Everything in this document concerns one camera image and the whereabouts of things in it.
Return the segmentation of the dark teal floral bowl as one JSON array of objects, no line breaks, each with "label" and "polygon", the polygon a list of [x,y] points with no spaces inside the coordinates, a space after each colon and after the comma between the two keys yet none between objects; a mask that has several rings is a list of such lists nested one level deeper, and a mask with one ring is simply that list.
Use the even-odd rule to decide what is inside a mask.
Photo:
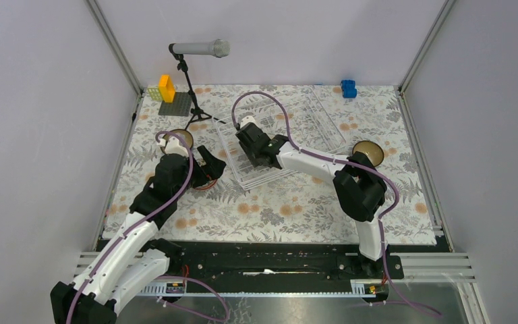
[{"label": "dark teal floral bowl", "polygon": [[194,146],[194,137],[192,136],[192,134],[189,131],[184,130],[184,129],[174,129],[174,130],[170,130],[169,132],[173,133],[173,134],[176,134],[179,137],[183,138],[183,140],[189,146],[189,148],[190,149],[193,148],[193,146]]}]

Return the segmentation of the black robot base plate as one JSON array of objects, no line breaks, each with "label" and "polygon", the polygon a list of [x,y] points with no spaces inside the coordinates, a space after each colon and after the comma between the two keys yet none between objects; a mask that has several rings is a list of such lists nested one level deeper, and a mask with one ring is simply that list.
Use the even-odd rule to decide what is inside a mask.
[{"label": "black robot base plate", "polygon": [[369,261],[356,244],[151,240],[140,252],[155,247],[171,253],[168,275],[186,275],[220,293],[341,293],[352,280],[405,277],[399,256]]}]

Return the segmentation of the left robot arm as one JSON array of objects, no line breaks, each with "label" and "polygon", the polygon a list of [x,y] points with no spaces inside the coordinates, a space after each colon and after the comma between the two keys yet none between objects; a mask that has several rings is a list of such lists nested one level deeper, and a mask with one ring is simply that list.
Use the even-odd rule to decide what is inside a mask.
[{"label": "left robot arm", "polygon": [[181,247],[154,236],[176,212],[181,195],[223,175],[224,161],[205,146],[197,151],[201,161],[184,148],[167,149],[115,236],[71,283],[53,287],[56,323],[114,323],[152,280],[185,271]]}]

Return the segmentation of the blue white patterned bowl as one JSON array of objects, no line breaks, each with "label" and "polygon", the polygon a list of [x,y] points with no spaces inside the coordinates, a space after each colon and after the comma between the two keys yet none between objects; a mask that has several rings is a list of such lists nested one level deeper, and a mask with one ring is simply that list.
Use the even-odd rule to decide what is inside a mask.
[{"label": "blue white patterned bowl", "polygon": [[208,184],[205,184],[205,185],[200,186],[200,187],[195,187],[194,190],[198,190],[198,191],[209,190],[212,187],[214,187],[216,183],[217,183],[217,180],[212,180]]}]

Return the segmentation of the black gold-rimmed bowl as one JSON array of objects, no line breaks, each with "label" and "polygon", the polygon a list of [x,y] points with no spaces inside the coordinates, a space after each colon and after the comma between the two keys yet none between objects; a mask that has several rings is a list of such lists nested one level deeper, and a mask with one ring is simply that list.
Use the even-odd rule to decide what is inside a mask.
[{"label": "black gold-rimmed bowl", "polygon": [[385,158],[384,150],[375,142],[370,140],[361,140],[357,142],[352,149],[352,153],[363,153],[373,166],[379,166]]}]

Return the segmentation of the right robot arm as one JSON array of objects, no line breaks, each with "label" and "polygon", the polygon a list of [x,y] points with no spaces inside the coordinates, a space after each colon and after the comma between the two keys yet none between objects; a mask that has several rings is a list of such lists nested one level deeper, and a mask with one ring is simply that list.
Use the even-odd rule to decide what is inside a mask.
[{"label": "right robot arm", "polygon": [[370,172],[374,166],[365,154],[308,154],[295,148],[284,135],[270,137],[252,121],[242,122],[236,130],[239,145],[254,167],[298,171],[333,186],[342,211],[355,221],[363,256],[359,261],[361,272],[376,278],[386,270],[376,216],[385,202],[386,184]]}]

